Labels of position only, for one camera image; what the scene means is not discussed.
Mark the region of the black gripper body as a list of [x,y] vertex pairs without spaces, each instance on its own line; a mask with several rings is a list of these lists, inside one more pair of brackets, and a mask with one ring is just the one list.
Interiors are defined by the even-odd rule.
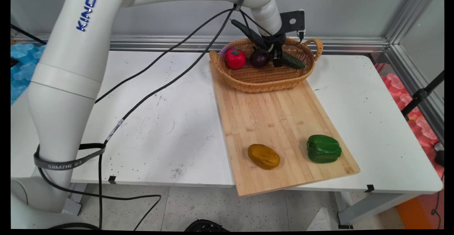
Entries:
[[262,51],[267,51],[270,45],[274,45],[274,49],[282,49],[283,44],[286,42],[286,33],[278,33],[271,36],[261,36],[263,44],[261,46]]

